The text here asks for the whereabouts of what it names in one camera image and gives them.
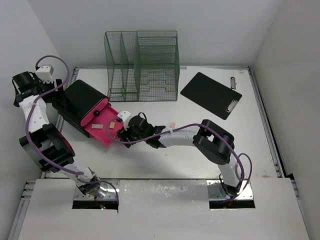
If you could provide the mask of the black pink drawer unit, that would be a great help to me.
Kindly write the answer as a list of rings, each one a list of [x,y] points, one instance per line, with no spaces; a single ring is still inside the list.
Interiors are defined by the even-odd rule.
[[[80,79],[63,90],[62,101],[52,106],[74,128],[106,147],[123,127],[123,123],[114,120],[119,112],[111,106],[109,98]],[[115,122],[114,128],[110,128],[111,122]],[[92,129],[92,124],[101,124],[103,129]]]

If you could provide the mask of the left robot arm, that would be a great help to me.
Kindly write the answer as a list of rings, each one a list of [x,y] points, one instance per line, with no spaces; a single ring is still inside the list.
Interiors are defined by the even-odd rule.
[[[47,104],[86,137],[90,134],[81,126],[81,120],[105,95],[77,80],[69,87],[55,89],[62,80],[52,79],[52,74],[38,69],[13,76],[14,106],[23,110],[28,134],[19,139],[21,147],[45,173],[62,173],[73,180],[80,192],[87,196],[101,197],[100,178],[89,168],[74,160],[75,152],[62,133],[49,122]]]

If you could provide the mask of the grey small eraser block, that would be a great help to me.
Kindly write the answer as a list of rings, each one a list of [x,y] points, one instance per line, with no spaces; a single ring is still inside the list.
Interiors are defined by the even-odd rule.
[[[92,124],[91,128],[92,129],[103,129],[104,126],[102,124]]]

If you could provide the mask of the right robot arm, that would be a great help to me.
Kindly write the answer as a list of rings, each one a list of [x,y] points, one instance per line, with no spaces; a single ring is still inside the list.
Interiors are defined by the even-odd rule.
[[[244,167],[235,153],[234,136],[211,120],[182,127],[150,124],[139,115],[121,111],[116,120],[123,123],[117,137],[127,148],[145,142],[152,148],[189,146],[197,148],[210,162],[216,164],[223,177],[220,183],[225,195],[234,199],[240,193]]]

